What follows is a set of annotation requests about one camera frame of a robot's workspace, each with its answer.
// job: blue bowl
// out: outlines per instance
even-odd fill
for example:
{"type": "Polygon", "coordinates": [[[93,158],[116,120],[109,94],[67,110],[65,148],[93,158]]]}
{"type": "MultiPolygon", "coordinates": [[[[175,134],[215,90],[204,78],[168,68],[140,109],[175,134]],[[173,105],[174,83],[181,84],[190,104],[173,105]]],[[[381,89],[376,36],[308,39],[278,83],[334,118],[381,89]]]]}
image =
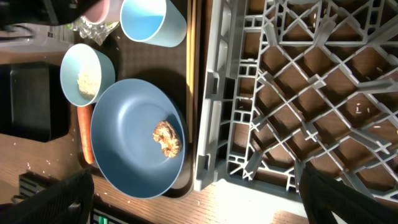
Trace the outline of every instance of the blue bowl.
{"type": "Polygon", "coordinates": [[[162,195],[182,169],[188,148],[181,113],[156,86],[138,79],[109,87],[95,106],[91,142],[96,162],[106,179],[135,198],[162,195]],[[167,120],[182,141],[177,157],[166,157],[152,133],[167,120]]]}
{"type": "Polygon", "coordinates": [[[60,73],[63,94],[75,106],[87,106],[96,103],[116,79],[111,60],[105,54],[86,44],[76,44],[68,50],[62,59],[60,73]],[[79,73],[83,70],[91,70],[101,77],[99,90],[91,100],[87,100],[79,92],[77,80],[79,73]]]}

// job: blue cup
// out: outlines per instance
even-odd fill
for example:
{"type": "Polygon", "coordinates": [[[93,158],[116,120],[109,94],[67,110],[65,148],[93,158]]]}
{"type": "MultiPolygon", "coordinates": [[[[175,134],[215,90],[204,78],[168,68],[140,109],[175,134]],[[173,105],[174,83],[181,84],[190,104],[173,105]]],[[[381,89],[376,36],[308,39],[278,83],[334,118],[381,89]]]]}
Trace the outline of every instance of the blue cup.
{"type": "Polygon", "coordinates": [[[124,0],[120,24],[129,39],[163,47],[177,46],[187,34],[187,22],[170,0],[124,0]]]}

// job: gray dish rack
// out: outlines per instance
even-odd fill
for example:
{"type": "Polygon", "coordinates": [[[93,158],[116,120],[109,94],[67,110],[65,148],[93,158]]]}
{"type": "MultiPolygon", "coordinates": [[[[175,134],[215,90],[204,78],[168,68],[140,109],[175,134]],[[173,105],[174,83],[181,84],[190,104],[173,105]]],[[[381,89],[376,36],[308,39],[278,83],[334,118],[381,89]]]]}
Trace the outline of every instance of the gray dish rack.
{"type": "Polygon", "coordinates": [[[258,13],[250,11],[249,4],[241,0],[213,1],[194,189],[202,190],[225,179],[300,202],[298,184],[306,163],[327,159],[337,167],[336,175],[332,175],[336,180],[368,197],[397,203],[398,135],[384,138],[378,133],[384,125],[385,131],[398,129],[398,104],[391,106],[379,97],[398,91],[398,56],[394,54],[398,47],[398,3],[355,1],[355,5],[344,5],[346,9],[340,1],[318,1],[296,10],[288,1],[265,0],[258,13]],[[353,31],[352,37],[340,37],[342,27],[353,31]],[[305,35],[291,35],[297,29],[305,35]],[[248,34],[257,35],[257,54],[245,52],[248,34]],[[346,51],[342,54],[336,49],[346,51]],[[309,63],[307,57],[314,52],[331,62],[323,73],[311,73],[303,63],[309,63]],[[370,75],[362,76],[353,60],[366,59],[369,54],[380,57],[386,66],[380,64],[370,75]],[[264,58],[272,60],[276,55],[285,63],[277,68],[264,66],[264,58]],[[286,94],[276,81],[292,69],[304,85],[291,86],[293,93],[286,94]],[[330,85],[333,77],[335,83],[350,83],[353,90],[337,100],[329,97],[328,89],[335,88],[330,85]],[[252,88],[243,94],[241,87],[247,82],[252,88]],[[267,97],[271,92],[280,101],[271,102],[273,105],[266,109],[259,106],[264,99],[265,104],[270,103],[267,97]],[[309,92],[325,105],[310,118],[295,105],[309,92]],[[356,102],[358,98],[367,103],[364,108],[356,102]],[[350,112],[353,116],[369,114],[370,118],[356,121],[347,115],[347,108],[354,110],[350,112]],[[274,116],[279,113],[295,121],[293,128],[280,131],[274,125],[274,116]],[[325,118],[331,125],[335,124],[330,121],[338,120],[346,131],[339,132],[333,141],[325,138],[320,129],[325,118]],[[237,141],[246,137],[241,138],[242,134],[247,139],[237,141]],[[262,142],[263,136],[271,140],[262,142]],[[291,144],[297,143],[297,138],[301,145],[315,145],[317,150],[300,155],[291,144]],[[342,162],[336,155],[347,142],[363,148],[370,159],[355,166],[342,162]],[[287,155],[287,165],[272,162],[269,155],[275,151],[287,155]],[[392,186],[379,190],[360,178],[360,174],[374,169],[386,174],[392,186]],[[273,175],[282,181],[272,181],[273,175]]]}

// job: carrot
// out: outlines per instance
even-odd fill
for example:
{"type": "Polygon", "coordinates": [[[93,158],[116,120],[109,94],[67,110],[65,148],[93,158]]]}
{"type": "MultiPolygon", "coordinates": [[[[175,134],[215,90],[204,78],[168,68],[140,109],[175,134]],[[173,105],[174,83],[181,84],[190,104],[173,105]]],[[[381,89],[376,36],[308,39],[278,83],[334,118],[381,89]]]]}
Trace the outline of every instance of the carrot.
{"type": "Polygon", "coordinates": [[[94,162],[93,148],[91,146],[90,125],[93,116],[93,106],[78,106],[77,116],[79,119],[81,145],[83,146],[83,154],[86,162],[92,164],[94,162]]]}

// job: blue plate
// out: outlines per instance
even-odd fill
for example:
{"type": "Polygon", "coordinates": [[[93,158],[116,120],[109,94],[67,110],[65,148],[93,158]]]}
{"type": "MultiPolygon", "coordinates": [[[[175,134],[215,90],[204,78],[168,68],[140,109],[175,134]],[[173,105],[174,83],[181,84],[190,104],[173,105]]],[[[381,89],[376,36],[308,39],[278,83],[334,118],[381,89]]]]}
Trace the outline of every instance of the blue plate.
{"type": "Polygon", "coordinates": [[[138,79],[109,87],[95,106],[91,142],[96,162],[106,179],[121,192],[136,198],[162,195],[182,169],[188,147],[181,113],[156,86],[138,79]],[[166,157],[152,133],[167,120],[182,141],[174,158],[166,157]]]}

